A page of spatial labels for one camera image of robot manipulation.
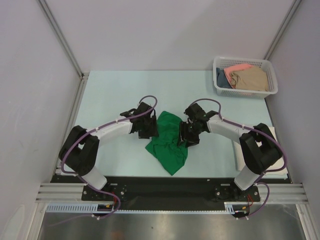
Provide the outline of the green t shirt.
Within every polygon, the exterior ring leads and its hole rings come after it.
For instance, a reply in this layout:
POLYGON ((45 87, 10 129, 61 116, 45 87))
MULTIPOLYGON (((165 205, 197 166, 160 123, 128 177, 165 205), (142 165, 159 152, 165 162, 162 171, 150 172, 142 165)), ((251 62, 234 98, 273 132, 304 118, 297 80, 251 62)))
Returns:
POLYGON ((181 121, 175 114, 163 111, 156 121, 158 136, 145 147, 171 176, 185 165, 188 157, 188 148, 184 144, 178 145, 181 121))

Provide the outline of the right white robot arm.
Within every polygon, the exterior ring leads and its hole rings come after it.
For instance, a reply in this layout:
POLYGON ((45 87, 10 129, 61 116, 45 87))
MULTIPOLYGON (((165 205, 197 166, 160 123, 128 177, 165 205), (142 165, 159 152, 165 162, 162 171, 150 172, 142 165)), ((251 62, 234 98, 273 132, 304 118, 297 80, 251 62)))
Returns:
POLYGON ((269 127, 260 123, 253 127, 241 125, 223 118, 216 111, 185 110, 187 121, 179 125, 178 145, 187 148, 200 142, 203 132, 218 134, 238 143, 242 150, 245 166, 234 178, 230 188, 231 196, 242 201, 249 194, 249 189, 255 184, 268 168, 278 160, 284 159, 281 146, 275 140, 269 127))

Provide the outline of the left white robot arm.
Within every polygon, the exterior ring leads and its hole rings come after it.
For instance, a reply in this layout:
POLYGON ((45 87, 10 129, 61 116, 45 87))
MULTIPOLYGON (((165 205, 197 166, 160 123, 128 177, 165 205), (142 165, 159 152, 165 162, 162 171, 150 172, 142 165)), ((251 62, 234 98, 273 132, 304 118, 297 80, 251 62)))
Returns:
POLYGON ((110 196, 108 180, 96 167, 99 147, 120 136, 138 133, 140 139, 158 136, 156 111, 139 112, 133 108, 120 114, 115 121, 87 130, 73 127, 59 151, 61 170, 80 177, 93 187, 93 194, 100 200, 110 196))

